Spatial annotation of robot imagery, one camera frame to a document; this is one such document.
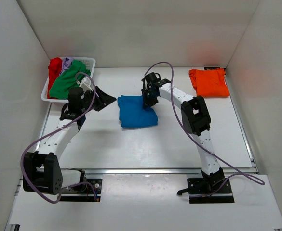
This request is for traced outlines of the blue t shirt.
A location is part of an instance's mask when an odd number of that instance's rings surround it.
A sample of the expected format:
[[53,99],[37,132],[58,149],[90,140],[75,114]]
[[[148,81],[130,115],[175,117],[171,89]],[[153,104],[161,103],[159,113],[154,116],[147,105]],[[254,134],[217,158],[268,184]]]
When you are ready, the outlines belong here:
[[122,128],[146,128],[158,124],[155,111],[151,107],[143,108],[142,96],[121,95],[117,103]]

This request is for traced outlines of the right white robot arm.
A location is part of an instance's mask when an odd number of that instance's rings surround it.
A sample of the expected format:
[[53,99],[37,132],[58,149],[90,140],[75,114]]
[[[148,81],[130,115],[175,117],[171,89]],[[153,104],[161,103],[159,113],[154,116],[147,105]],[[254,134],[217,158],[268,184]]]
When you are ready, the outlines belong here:
[[181,124],[196,142],[201,159],[202,186],[209,193],[220,187],[225,176],[217,158],[210,136],[211,118],[202,96],[191,96],[177,87],[172,87],[167,79],[161,79],[158,73],[149,73],[142,79],[141,89],[143,107],[148,108],[158,103],[158,97],[169,100],[181,109]]

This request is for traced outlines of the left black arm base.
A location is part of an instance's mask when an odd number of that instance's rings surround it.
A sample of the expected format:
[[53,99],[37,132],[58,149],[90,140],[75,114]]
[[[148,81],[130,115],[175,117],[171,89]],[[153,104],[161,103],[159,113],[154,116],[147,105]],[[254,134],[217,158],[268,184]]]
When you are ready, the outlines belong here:
[[60,202],[95,202],[101,201],[103,186],[102,177],[87,177],[85,171],[81,171],[80,182],[82,184],[66,187],[62,190]]

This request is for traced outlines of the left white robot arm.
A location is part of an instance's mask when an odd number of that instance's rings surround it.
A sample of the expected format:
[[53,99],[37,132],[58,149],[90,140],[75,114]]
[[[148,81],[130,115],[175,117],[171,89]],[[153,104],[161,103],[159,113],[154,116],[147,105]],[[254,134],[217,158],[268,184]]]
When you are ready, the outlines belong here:
[[63,188],[81,192],[87,187],[84,171],[61,169],[59,159],[72,138],[80,131],[86,115],[91,110],[101,111],[116,101],[98,86],[84,91],[74,87],[68,91],[68,102],[61,110],[58,125],[51,136],[34,152],[27,152],[23,159],[23,189],[26,192],[57,195]]

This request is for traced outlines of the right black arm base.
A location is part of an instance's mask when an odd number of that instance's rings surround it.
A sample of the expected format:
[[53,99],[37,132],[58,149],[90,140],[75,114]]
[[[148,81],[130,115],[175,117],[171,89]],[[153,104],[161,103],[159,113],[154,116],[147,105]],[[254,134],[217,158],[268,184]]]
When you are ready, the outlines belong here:
[[177,192],[177,196],[187,193],[190,204],[232,204],[235,203],[230,181],[223,179],[210,188],[204,178],[187,178],[187,187]]

